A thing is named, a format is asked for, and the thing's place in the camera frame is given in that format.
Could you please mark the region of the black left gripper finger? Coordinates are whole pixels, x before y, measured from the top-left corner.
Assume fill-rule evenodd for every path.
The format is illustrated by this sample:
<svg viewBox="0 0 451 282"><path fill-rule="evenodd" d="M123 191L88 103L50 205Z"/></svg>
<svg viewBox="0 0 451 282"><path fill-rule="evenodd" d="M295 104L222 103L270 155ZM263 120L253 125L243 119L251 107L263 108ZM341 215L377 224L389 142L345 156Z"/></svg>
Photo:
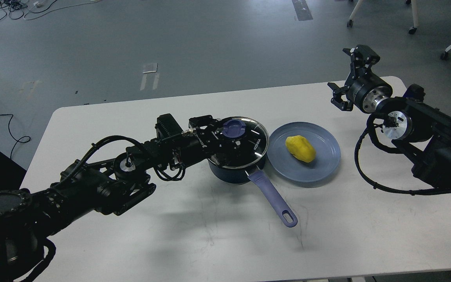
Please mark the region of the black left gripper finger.
<svg viewBox="0 0 451 282"><path fill-rule="evenodd" d="M196 128L205 131L215 131L220 127L221 119L213 118L211 115L192 117L189 119L188 128L194 130Z"/></svg>
<svg viewBox="0 0 451 282"><path fill-rule="evenodd" d="M218 167L240 167L248 163L248 153L240 147L224 152L217 152L210 157L210 162Z"/></svg>

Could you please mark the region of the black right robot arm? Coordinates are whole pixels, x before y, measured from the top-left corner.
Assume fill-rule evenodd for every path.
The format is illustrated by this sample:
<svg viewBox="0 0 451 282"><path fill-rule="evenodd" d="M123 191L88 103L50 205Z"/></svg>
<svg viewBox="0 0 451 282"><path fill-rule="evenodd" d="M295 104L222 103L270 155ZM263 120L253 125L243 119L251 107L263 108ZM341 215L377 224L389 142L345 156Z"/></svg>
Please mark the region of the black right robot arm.
<svg viewBox="0 0 451 282"><path fill-rule="evenodd" d="M372 188L392 194L451 194L451 116L425 104L424 88L417 84L401 96L394 95L393 87L372 71L381 58L369 46L357 45L343 52L350 57L349 75L343 86L327 85L332 90L331 103L340 111L357 108L368 115L353 152L361 178ZM399 190L365 175L359 162L365 137L378 150L404 155L412 163L413 177L430 188Z"/></svg>

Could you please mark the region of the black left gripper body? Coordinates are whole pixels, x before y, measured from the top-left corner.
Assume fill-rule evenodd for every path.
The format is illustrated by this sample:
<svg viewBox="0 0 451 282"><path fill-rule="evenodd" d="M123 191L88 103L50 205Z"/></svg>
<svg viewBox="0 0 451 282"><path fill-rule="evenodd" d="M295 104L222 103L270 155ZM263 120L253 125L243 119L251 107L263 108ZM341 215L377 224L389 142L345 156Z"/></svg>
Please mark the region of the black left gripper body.
<svg viewBox="0 0 451 282"><path fill-rule="evenodd" d="M199 163L217 152L224 152L240 146L240 137L224 135L222 127L215 131L205 131L198 128L185 130L179 139L179 160L182 163Z"/></svg>

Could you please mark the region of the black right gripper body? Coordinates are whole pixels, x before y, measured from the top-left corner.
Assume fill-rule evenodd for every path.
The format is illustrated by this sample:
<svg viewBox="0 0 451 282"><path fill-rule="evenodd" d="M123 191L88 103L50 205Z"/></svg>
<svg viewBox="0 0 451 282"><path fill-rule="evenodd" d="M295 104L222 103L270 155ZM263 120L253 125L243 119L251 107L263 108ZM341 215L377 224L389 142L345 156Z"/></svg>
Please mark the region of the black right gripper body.
<svg viewBox="0 0 451 282"><path fill-rule="evenodd" d="M347 79L347 85L347 98L365 114L375 112L393 93L392 87L374 74Z"/></svg>

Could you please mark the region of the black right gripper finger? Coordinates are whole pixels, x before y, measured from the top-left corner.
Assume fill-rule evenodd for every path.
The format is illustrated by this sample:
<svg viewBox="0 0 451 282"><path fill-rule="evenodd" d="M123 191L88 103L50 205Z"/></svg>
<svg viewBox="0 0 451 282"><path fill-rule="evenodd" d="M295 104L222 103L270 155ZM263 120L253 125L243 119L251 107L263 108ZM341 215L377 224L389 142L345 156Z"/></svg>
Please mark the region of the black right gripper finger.
<svg viewBox="0 0 451 282"><path fill-rule="evenodd" d="M357 45L353 48L343 48L343 52L351 59L348 81L373 75L371 67L377 64L381 57L367 45Z"/></svg>
<svg viewBox="0 0 451 282"><path fill-rule="evenodd" d="M350 86L339 87L334 82L328 82L327 86L332 90L331 103L335 107L337 107L340 111L353 110L353 103L346 98Z"/></svg>

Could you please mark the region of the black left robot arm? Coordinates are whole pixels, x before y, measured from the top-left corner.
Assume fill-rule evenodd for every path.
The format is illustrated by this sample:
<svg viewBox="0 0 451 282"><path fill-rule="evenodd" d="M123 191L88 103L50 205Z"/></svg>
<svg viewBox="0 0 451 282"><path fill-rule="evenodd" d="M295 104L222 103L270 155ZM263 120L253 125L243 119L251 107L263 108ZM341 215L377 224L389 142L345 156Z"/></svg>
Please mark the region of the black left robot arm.
<svg viewBox="0 0 451 282"><path fill-rule="evenodd" d="M171 114L157 118L155 139L140 143L127 136L107 136L93 143L82 159L61 172L59 182L31 193L0 187L0 282L25 276L32 282L56 253L49 236L97 211L122 215L152 195L153 169L165 182L180 181L186 169L212 155L236 148L243 135L237 117L210 115L189 119L183 130Z"/></svg>

